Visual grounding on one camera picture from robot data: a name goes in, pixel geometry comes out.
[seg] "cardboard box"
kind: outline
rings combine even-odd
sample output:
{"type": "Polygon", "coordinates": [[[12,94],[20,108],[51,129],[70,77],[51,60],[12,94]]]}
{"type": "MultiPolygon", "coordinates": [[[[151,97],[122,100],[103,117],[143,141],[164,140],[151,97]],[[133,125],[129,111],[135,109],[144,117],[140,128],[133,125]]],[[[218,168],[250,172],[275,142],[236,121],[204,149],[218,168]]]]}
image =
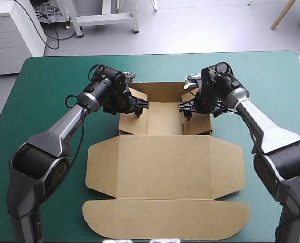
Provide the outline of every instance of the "cardboard box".
{"type": "Polygon", "coordinates": [[[249,207],[215,199],[244,188],[242,149],[195,135],[211,132],[210,116],[183,119],[178,104],[191,96],[182,83],[131,87],[148,98],[149,110],[139,118],[121,114],[121,135],[90,147],[86,185],[116,199],[85,202],[88,225],[130,239],[218,240],[239,232],[249,207]]]}

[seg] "green tabletop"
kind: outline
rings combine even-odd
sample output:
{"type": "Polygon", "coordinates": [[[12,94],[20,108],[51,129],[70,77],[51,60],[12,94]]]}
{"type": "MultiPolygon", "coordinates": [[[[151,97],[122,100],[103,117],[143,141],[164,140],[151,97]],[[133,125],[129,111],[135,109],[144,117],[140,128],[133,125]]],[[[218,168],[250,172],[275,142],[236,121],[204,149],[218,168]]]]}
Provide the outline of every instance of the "green tabletop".
{"type": "MultiPolygon", "coordinates": [[[[300,134],[300,61],[294,52],[29,58],[0,116],[0,241],[14,240],[5,202],[8,160],[29,136],[48,129],[68,111],[64,106],[65,97],[78,94],[86,86],[92,65],[101,62],[118,70],[135,72],[136,82],[183,82],[187,74],[198,73],[203,67],[220,61],[231,65],[256,106],[279,126],[300,134]]],[[[92,144],[116,136],[118,121],[119,116],[102,111],[86,119],[85,139],[73,169],[42,205],[46,241],[103,239],[88,227],[82,216],[85,201],[109,198],[85,186],[87,150],[92,144]]],[[[243,148],[246,168],[245,189],[221,200],[242,201],[251,210],[246,226],[226,241],[273,241],[281,206],[274,202],[254,171],[248,129],[236,115],[224,114],[212,121],[214,137],[243,148]]],[[[78,131],[71,141],[73,151],[79,138],[78,131]]]]}

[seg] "cardboard box side wall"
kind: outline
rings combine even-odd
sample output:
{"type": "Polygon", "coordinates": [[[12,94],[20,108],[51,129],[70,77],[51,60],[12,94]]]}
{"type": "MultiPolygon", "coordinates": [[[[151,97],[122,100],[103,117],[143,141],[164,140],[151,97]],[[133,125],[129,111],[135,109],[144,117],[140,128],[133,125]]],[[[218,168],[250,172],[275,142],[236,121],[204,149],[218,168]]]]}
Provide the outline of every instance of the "cardboard box side wall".
{"type": "Polygon", "coordinates": [[[149,109],[143,109],[140,117],[121,114],[120,134],[149,135],[210,135],[212,132],[209,114],[194,114],[187,121],[178,105],[192,98],[183,88],[183,83],[134,83],[130,85],[132,95],[149,101],[149,109]]]}

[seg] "black cord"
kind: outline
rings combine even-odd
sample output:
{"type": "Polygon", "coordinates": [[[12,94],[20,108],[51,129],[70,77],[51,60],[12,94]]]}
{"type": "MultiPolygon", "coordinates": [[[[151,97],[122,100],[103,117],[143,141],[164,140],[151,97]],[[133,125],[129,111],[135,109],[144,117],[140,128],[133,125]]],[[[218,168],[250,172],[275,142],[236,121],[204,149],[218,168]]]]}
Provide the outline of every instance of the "black cord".
{"type": "Polygon", "coordinates": [[[48,48],[50,48],[50,49],[53,49],[53,50],[58,49],[58,48],[60,47],[60,41],[58,40],[58,45],[57,45],[57,47],[51,47],[51,46],[49,46],[49,45],[43,40],[42,36],[40,35],[40,33],[39,33],[39,31],[38,31],[36,25],[34,24],[34,21],[33,21],[32,18],[30,17],[30,15],[28,14],[27,10],[23,7],[23,5],[21,5],[20,2],[18,2],[17,0],[14,0],[14,1],[15,1],[15,2],[16,2],[16,3],[17,3],[24,11],[25,11],[25,13],[28,15],[30,21],[32,22],[32,24],[33,24],[33,26],[34,26],[34,28],[35,28],[37,34],[39,35],[39,37],[40,37],[40,39],[43,41],[43,43],[44,43],[48,48]]]}
{"type": "Polygon", "coordinates": [[[58,40],[64,40],[64,39],[70,39],[71,37],[73,37],[74,35],[76,34],[76,32],[74,32],[71,36],[69,36],[69,37],[66,37],[66,38],[54,38],[54,37],[52,37],[52,36],[50,36],[50,35],[48,35],[48,34],[45,34],[47,37],[49,37],[49,38],[51,38],[51,39],[58,39],[58,40]]]}
{"type": "Polygon", "coordinates": [[[91,68],[90,68],[90,70],[89,70],[89,72],[88,72],[88,80],[93,84],[93,78],[92,77],[90,77],[90,73],[95,69],[95,71],[94,71],[94,75],[95,75],[95,73],[100,69],[100,68],[102,68],[102,70],[100,71],[100,73],[99,73],[99,76],[101,76],[102,74],[104,74],[104,72],[105,72],[105,66],[104,66],[104,64],[101,64],[101,63],[98,63],[98,64],[96,64],[96,65],[94,65],[94,66],[92,66],[91,68]]]}
{"type": "MultiPolygon", "coordinates": [[[[40,12],[36,12],[35,11],[35,13],[36,14],[39,14],[39,16],[37,17],[38,19],[40,19],[40,18],[45,18],[45,17],[47,17],[45,14],[42,14],[42,13],[40,13],[40,12]]],[[[74,35],[76,34],[76,32],[74,32],[72,35],[70,35],[69,37],[65,37],[65,38],[58,38],[58,37],[52,37],[52,36],[50,36],[50,35],[48,35],[48,34],[46,34],[45,33],[45,35],[47,36],[47,37],[49,37],[49,38],[51,38],[51,39],[56,39],[56,40],[64,40],[64,39],[70,39],[71,37],[73,37],[74,35]]]]}
{"type": "Polygon", "coordinates": [[[69,168],[68,168],[68,171],[67,173],[69,173],[69,171],[71,170],[72,166],[73,166],[73,163],[76,161],[77,157],[78,157],[78,154],[79,154],[79,151],[80,151],[80,147],[81,147],[81,144],[83,143],[83,139],[84,139],[84,135],[85,135],[85,109],[87,110],[87,112],[89,113],[88,111],[88,106],[76,95],[68,95],[65,100],[64,100],[64,104],[67,108],[73,108],[73,106],[69,106],[68,105],[68,99],[71,98],[71,97],[74,97],[77,99],[77,101],[80,102],[80,105],[83,107],[82,109],[82,127],[81,127],[81,136],[80,136],[80,141],[79,141],[79,144],[78,144],[78,147],[77,147],[77,150],[76,150],[76,153],[74,154],[74,157],[71,161],[71,164],[69,165],[69,168]]]}

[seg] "cardboard flap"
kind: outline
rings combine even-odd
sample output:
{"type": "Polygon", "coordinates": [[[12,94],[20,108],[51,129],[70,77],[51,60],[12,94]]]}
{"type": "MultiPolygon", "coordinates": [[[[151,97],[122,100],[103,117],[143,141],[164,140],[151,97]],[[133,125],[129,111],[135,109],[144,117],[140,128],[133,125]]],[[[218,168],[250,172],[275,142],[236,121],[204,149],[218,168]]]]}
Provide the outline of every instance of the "cardboard flap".
{"type": "Polygon", "coordinates": [[[92,230],[109,238],[218,240],[243,228],[249,207],[228,201],[114,199],[85,202],[83,215],[92,230]]]}
{"type": "Polygon", "coordinates": [[[184,82],[131,83],[129,87],[148,95],[150,102],[181,102],[184,82]]]}
{"type": "MultiPolygon", "coordinates": [[[[190,93],[182,95],[182,102],[193,99],[194,96],[190,93]]],[[[192,119],[187,121],[187,119],[182,116],[182,123],[184,126],[184,134],[196,135],[196,134],[206,134],[210,135],[212,132],[211,115],[210,114],[199,114],[192,113],[192,119]]]]}
{"type": "Polygon", "coordinates": [[[90,146],[86,185],[110,196],[117,196],[120,137],[90,146]]]}
{"type": "Polygon", "coordinates": [[[117,198],[214,199],[245,186],[242,149],[197,135],[120,135],[90,147],[86,185],[117,198]]]}

